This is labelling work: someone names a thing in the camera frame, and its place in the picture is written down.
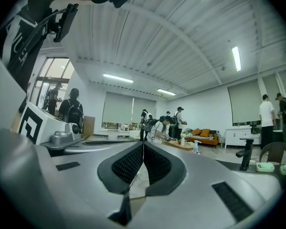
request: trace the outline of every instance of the ceiling light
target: ceiling light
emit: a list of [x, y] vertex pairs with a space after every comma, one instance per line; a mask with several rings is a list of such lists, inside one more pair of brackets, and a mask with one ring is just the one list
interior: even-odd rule
[[171, 93], [171, 92], [168, 92], [168, 91], [165, 91], [165, 90], [162, 90], [162, 89], [158, 89], [158, 92], [161, 92], [161, 93], [164, 93], [164, 94], [169, 94], [169, 95], [172, 95], [172, 96], [176, 95], [174, 93]]
[[234, 56], [236, 71], [240, 71], [242, 69], [242, 64], [240, 63], [240, 55], [239, 55], [238, 47], [232, 48], [232, 52]]
[[133, 83], [132, 80], [127, 80], [127, 79], [124, 79], [124, 78], [121, 78], [121, 77], [117, 77], [117, 76], [113, 76], [113, 75], [103, 74], [103, 76], [104, 76], [104, 77], [107, 77], [107, 78], [116, 79], [116, 80], [119, 80], [119, 81], [124, 81], [124, 82], [128, 82], [128, 83]]

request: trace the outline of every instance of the orange sofa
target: orange sofa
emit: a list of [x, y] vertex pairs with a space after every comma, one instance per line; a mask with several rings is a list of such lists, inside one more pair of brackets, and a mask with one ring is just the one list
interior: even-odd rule
[[214, 136], [214, 139], [210, 140], [210, 139], [200, 139], [198, 137], [197, 138], [188, 137], [188, 138], [185, 138], [185, 140], [188, 142], [193, 142], [197, 140], [203, 144], [214, 145], [214, 146], [216, 146], [219, 143], [218, 131], [210, 130], [210, 133], [208, 134], [208, 136]]

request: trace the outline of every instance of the black faucet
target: black faucet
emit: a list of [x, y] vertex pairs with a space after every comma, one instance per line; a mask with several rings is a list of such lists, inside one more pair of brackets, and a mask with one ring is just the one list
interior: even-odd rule
[[249, 167], [254, 139], [252, 139], [252, 138], [240, 138], [240, 140], [246, 140], [246, 146], [245, 146], [244, 150], [237, 152], [236, 156], [238, 158], [243, 157], [243, 161], [242, 161], [242, 164], [241, 164], [239, 170], [246, 171], [246, 170], [248, 170], [248, 167]]

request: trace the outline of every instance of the white ceiling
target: white ceiling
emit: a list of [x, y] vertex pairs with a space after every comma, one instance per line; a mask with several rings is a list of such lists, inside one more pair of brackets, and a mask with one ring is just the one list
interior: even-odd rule
[[[80, 6], [62, 44], [80, 77], [92, 83], [173, 99], [286, 63], [286, 27], [266, 0], [130, 0], [120, 9], [59, 0], [52, 7], [69, 2]], [[53, 47], [62, 45], [49, 37], [43, 48]]]

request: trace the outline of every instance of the sofa cushion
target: sofa cushion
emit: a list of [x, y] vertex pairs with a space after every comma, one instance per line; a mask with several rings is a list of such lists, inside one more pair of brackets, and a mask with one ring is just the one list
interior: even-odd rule
[[192, 135], [200, 135], [201, 132], [202, 132], [202, 130], [200, 130], [200, 129], [197, 128], [197, 129], [195, 129], [194, 131], [192, 131], [191, 134], [192, 134]]
[[209, 137], [210, 129], [203, 129], [200, 136]]

